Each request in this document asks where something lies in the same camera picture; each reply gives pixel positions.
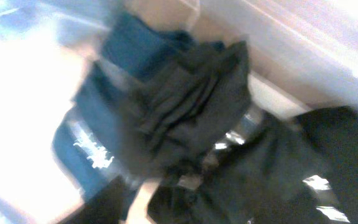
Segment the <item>blue cloth bundle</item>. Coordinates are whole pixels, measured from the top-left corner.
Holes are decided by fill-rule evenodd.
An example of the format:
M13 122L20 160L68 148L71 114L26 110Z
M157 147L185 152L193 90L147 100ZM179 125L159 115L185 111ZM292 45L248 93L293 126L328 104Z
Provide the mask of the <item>blue cloth bundle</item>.
M52 142L84 201L115 176L127 175L116 157L116 110L128 88L135 81L150 80L169 59L198 43L187 31L156 31L129 13L117 18Z

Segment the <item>black cloth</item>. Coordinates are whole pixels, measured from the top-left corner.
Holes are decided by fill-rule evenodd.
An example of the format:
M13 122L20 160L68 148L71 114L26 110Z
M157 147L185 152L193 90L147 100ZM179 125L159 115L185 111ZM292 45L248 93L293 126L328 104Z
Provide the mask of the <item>black cloth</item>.
M196 190L159 187L147 213L156 223L329 223L322 205L358 223L358 112L348 106L267 114Z
M118 157L133 175L161 177L194 164L245 114L249 52L201 44L177 55L121 101Z

